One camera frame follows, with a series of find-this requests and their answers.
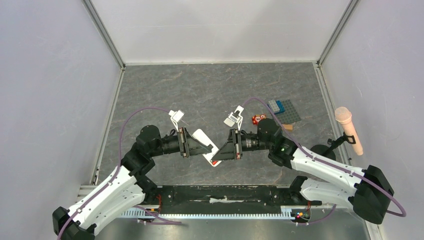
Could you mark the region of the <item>white battery cover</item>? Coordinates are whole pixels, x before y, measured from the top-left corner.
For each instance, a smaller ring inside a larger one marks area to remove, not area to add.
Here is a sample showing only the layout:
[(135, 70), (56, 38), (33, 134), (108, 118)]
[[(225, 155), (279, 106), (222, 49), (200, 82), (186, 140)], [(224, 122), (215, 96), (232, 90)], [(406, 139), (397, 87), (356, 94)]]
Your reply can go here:
[(235, 124), (234, 121), (228, 117), (223, 122), (229, 127), (232, 127)]

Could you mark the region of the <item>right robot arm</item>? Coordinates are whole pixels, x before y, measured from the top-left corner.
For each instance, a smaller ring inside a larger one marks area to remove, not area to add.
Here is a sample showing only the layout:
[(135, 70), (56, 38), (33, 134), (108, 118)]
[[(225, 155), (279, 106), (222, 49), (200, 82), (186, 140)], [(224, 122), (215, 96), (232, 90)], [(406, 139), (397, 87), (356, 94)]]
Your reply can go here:
[(259, 121), (256, 133), (231, 129), (227, 142), (213, 155), (212, 162), (239, 160), (244, 152), (268, 150), (268, 158), (279, 167), (311, 174), (322, 181), (298, 176), (289, 189), (295, 204), (321, 201), (352, 209), (362, 219), (381, 224), (394, 195), (382, 170), (341, 164), (283, 136), (272, 119)]

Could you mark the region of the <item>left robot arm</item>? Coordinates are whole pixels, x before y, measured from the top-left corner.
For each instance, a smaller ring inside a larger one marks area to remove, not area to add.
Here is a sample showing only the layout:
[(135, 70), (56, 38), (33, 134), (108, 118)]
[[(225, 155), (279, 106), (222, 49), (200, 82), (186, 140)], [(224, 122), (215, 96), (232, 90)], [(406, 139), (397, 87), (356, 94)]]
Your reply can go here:
[(125, 211), (156, 200), (157, 185), (146, 176), (155, 166), (153, 157), (179, 153), (183, 158), (204, 155), (211, 159), (217, 151), (201, 129), (189, 134), (181, 127), (161, 137), (158, 127), (147, 125), (102, 183), (74, 205), (53, 212), (53, 231), (59, 240), (93, 240)]

